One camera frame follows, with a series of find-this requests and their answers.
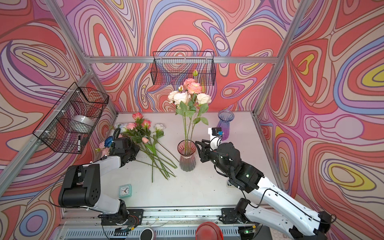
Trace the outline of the blue rose stem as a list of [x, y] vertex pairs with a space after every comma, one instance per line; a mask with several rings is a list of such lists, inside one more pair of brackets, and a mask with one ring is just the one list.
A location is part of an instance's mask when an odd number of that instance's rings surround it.
[[105, 148], [111, 148], [114, 144], [114, 137], [113, 136], [110, 136], [108, 137], [105, 142], [104, 142], [104, 147]]

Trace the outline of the cream rose stem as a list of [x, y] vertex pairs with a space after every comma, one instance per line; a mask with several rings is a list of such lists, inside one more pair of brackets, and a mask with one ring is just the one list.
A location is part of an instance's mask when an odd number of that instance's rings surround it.
[[191, 113], [188, 107], [188, 102], [191, 100], [191, 95], [188, 92], [173, 91], [168, 95], [168, 101], [170, 104], [174, 104], [176, 107], [176, 115], [179, 115], [183, 119], [184, 127], [184, 150], [183, 154], [188, 155], [191, 152], [189, 146], [189, 133], [187, 127], [188, 114]]

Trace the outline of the white rose stem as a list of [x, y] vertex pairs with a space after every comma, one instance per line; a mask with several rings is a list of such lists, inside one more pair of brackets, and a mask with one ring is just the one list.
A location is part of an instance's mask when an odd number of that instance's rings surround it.
[[189, 125], [187, 130], [188, 140], [192, 140], [195, 126], [198, 123], [203, 123], [205, 125], [209, 124], [209, 121], [204, 114], [209, 110], [209, 104], [212, 102], [210, 95], [200, 93], [192, 94], [191, 100], [188, 103], [188, 119]]

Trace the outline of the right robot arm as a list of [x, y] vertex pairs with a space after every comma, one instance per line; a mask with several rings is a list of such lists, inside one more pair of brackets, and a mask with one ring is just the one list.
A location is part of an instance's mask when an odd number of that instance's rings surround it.
[[233, 143], [220, 144], [216, 149], [208, 140], [195, 143], [201, 162], [211, 162], [218, 174], [246, 194], [260, 198], [272, 210], [241, 198], [235, 207], [241, 223], [254, 222], [285, 234], [292, 240], [325, 240], [332, 225], [332, 216], [316, 212], [294, 200], [279, 189], [260, 170], [242, 161]]

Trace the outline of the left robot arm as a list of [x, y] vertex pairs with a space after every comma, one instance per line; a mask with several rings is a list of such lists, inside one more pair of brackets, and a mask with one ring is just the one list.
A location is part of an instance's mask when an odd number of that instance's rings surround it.
[[129, 138], [112, 141], [112, 153], [88, 165], [68, 168], [59, 193], [58, 203], [62, 208], [87, 208], [100, 212], [105, 217], [123, 221], [129, 212], [121, 199], [105, 195], [101, 187], [101, 176], [134, 161], [140, 147]]

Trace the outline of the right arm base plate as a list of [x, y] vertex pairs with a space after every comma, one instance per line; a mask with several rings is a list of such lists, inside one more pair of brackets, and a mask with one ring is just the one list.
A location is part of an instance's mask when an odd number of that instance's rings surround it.
[[250, 221], [246, 215], [245, 210], [236, 210], [235, 208], [222, 208], [221, 215], [219, 216], [219, 221], [225, 225], [229, 224], [255, 224], [255, 222]]

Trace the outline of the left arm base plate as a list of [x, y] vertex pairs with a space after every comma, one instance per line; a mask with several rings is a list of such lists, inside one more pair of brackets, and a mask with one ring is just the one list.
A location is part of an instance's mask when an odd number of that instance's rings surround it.
[[142, 224], [143, 214], [143, 209], [128, 209], [126, 214], [100, 214], [98, 218], [101, 219], [102, 226], [137, 227]]

